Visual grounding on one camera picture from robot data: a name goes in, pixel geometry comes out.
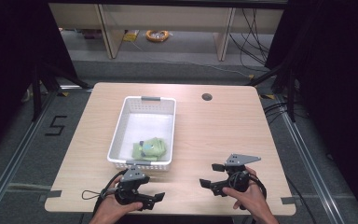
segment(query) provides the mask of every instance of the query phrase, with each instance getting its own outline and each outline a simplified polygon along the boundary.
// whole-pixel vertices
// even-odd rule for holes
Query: wooden table
[[[204,101],[204,93],[210,93],[213,99]],[[295,213],[294,204],[282,204],[281,198],[292,194],[255,88],[134,83],[95,85],[51,189],[61,190],[62,195],[47,199],[48,211],[92,212],[96,200],[85,201],[81,194],[85,189],[101,191],[118,172],[106,156],[124,98],[131,95],[177,101],[170,171],[144,171],[151,180],[139,188],[140,193],[148,195],[165,192],[165,197],[153,210],[142,214],[249,214],[233,210],[233,198],[215,197],[200,186],[200,178],[213,182],[227,179],[227,174],[213,171],[211,164],[223,164],[231,153],[261,157],[249,166],[267,188],[272,213]]]

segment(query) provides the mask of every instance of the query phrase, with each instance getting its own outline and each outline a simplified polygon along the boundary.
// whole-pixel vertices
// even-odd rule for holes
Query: round object on shelf
[[[152,31],[149,30],[146,32],[146,39],[152,42],[163,42],[170,36],[168,31]]]

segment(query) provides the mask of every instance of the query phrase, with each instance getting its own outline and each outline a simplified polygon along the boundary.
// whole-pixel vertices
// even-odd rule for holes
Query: black handle controller
[[[250,174],[245,164],[252,161],[260,161],[259,157],[243,156],[238,154],[232,154],[222,164],[212,164],[212,169],[217,172],[227,172],[228,179],[224,181],[218,181],[212,183],[210,180],[200,179],[200,184],[203,188],[210,189],[214,196],[226,197],[227,195],[222,191],[223,187],[233,188],[240,192],[245,192],[249,188],[249,181],[253,180],[258,187],[261,188],[263,195],[267,198],[267,190],[257,176]]]

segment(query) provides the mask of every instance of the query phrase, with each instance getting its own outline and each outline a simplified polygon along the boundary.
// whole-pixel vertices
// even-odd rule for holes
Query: black curtain
[[[48,4],[0,1],[0,138],[42,62],[76,77]],[[42,77],[54,76],[38,71]]]

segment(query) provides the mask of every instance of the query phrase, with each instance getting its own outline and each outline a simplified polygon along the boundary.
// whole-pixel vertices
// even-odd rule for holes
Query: person's wrist
[[[106,217],[106,216],[98,216],[92,218],[89,224],[115,224],[120,217]]]
[[[263,214],[261,217],[256,217],[257,224],[279,224],[278,220],[272,214]]]

